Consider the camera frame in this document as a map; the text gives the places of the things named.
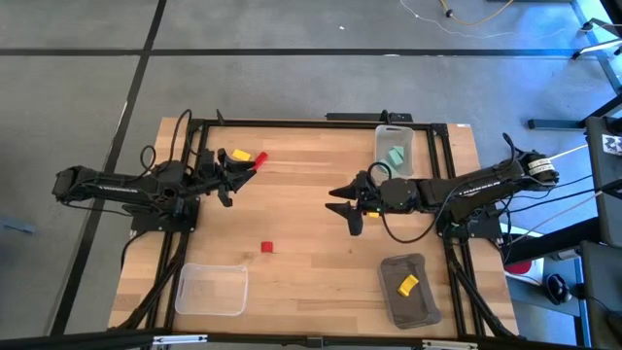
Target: red block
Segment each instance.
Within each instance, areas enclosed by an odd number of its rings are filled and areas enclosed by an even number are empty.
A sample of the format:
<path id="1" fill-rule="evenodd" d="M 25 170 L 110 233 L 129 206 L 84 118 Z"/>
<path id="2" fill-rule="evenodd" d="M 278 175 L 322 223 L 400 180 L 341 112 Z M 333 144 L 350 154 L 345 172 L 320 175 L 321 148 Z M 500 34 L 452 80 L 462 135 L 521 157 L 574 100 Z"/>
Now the red block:
<path id="1" fill-rule="evenodd" d="M 262 253 L 273 253 L 272 249 L 274 248 L 272 242 L 261 242 L 261 252 Z"/>
<path id="2" fill-rule="evenodd" d="M 266 159 L 268 159 L 268 154 L 266 152 L 261 152 L 259 156 L 257 156 L 257 159 L 255 159 L 255 166 L 253 166 L 253 169 L 259 169 Z"/>

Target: yellow block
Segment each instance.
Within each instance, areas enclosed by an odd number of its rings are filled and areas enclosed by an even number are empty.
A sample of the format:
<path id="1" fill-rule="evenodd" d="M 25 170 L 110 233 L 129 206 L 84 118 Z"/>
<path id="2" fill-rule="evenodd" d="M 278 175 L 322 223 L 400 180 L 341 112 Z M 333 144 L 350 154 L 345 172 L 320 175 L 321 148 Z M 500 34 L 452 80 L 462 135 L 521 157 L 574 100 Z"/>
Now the yellow block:
<path id="1" fill-rule="evenodd" d="M 233 151 L 232 156 L 234 158 L 237 158 L 238 160 L 249 160 L 251 158 L 251 154 L 247 154 L 246 152 L 241 150 Z"/>
<path id="2" fill-rule="evenodd" d="M 410 290 L 412 290 L 418 283 L 419 280 L 410 274 L 403 280 L 403 282 L 401 282 L 401 285 L 397 288 L 397 292 L 403 297 L 408 297 L 410 296 Z"/>

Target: label sticker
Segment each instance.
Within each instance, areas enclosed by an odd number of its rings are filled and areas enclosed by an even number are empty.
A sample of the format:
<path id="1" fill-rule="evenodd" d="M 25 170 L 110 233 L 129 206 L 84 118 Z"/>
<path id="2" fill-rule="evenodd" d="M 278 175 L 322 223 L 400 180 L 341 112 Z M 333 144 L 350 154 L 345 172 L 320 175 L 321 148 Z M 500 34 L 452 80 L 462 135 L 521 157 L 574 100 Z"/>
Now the label sticker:
<path id="1" fill-rule="evenodd" d="M 529 174 L 534 176 L 536 174 L 541 173 L 542 171 L 555 170 L 555 167 L 551 164 L 541 165 L 537 168 L 533 168 L 529 171 Z"/>
<path id="2" fill-rule="evenodd" d="M 534 160 L 534 161 L 532 161 L 531 163 L 529 163 L 527 165 L 529 165 L 530 169 L 533 169 L 535 167 L 539 167 L 541 165 L 550 164 L 550 163 L 551 163 L 551 159 L 543 158 L 543 159 Z"/>
<path id="3" fill-rule="evenodd" d="M 603 151 L 610 155 L 622 156 L 622 137 L 603 135 Z"/>

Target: wooden tabletop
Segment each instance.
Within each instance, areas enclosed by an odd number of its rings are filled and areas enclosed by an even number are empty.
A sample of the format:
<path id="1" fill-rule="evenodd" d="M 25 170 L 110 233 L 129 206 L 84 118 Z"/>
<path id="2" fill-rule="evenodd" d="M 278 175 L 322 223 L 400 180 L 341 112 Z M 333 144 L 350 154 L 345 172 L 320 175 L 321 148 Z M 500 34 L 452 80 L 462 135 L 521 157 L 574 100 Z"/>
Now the wooden tabletop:
<path id="1" fill-rule="evenodd" d="M 164 161 L 175 119 L 163 119 L 155 141 Z M 185 134 L 182 125 L 181 135 Z M 449 124 L 457 174 L 479 168 L 471 129 Z M 415 178 L 430 178 L 432 169 L 424 132 L 415 132 Z M 176 157 L 184 140 L 176 141 Z M 244 265 L 249 271 L 248 301 L 240 316 L 175 316 L 174 330 L 198 333 L 306 334 L 349 336 L 456 337 L 447 265 L 441 240 L 429 234 L 414 244 L 393 241 L 378 219 L 365 217 L 363 234 L 350 236 L 346 221 L 325 208 L 343 202 L 328 191 L 350 183 L 373 162 L 374 131 L 318 128 L 211 127 L 208 148 L 241 149 L 256 157 L 269 154 L 258 174 L 224 208 L 215 195 L 203 196 L 197 228 L 190 236 L 187 263 Z M 440 142 L 437 148 L 442 150 Z M 431 222 L 430 214 L 392 215 L 389 226 L 407 239 Z M 110 326 L 124 321 L 156 274 L 163 233 L 150 232 L 128 249 Z M 261 253 L 272 241 L 274 253 Z M 517 333 L 514 312 L 499 252 L 484 240 L 471 239 L 477 287 L 492 310 Z M 400 330 L 390 321 L 378 279 L 380 262 L 419 253 L 442 321 Z M 161 324 L 167 297 L 160 303 Z M 467 295 L 463 292 L 467 329 L 472 332 Z"/>

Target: floor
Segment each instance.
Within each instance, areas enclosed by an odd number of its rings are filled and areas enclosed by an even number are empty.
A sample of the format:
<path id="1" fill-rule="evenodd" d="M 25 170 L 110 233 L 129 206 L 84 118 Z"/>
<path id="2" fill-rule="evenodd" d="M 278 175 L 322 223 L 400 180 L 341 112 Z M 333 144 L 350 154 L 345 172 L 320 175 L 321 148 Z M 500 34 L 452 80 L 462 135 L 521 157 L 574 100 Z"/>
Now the floor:
<path id="1" fill-rule="evenodd" d="M 483 18 L 501 5 L 452 4 L 464 20 Z M 156 5 L 156 0 L 3 1 L 0 50 L 142 48 Z M 562 3 L 516 3 L 485 24 L 464 27 L 446 18 L 435 1 L 179 0 L 166 5 L 154 47 L 572 49 L 588 45 L 576 32 L 579 27 L 571 5 Z M 513 33 L 482 39 L 503 32 Z M 138 61 L 137 56 L 0 56 L 0 159 L 7 165 L 0 173 L 0 213 L 37 228 L 32 235 L 0 231 L 0 280 L 5 281 L 0 338 L 47 331 L 85 218 L 84 212 L 54 202 L 54 174 L 76 164 L 102 167 Z M 470 123 L 480 162 L 491 165 L 508 157 L 503 132 L 517 147 L 548 155 L 585 143 L 580 132 L 529 131 L 526 120 L 581 119 L 613 95 L 600 63 L 589 56 L 577 61 L 552 55 L 151 57 L 117 171 L 139 172 L 139 152 L 155 140 L 160 118 L 186 108 L 198 118 L 214 118 L 219 108 L 231 119 L 318 120 L 327 112 L 389 109 L 411 113 L 417 122 Z M 554 164 L 561 183 L 590 173 L 586 150 Z M 591 186 L 586 180 L 554 194 Z M 531 228 L 579 200 L 517 213 L 512 224 Z M 532 202 L 517 198 L 512 207 Z M 586 204 L 539 231 L 594 215 L 594 203 Z M 128 223 L 103 216 L 68 332 L 105 329 Z M 523 335 L 562 341 L 521 316 L 528 308 L 515 309 Z M 560 320 L 558 328 L 572 328 L 571 318 Z"/>

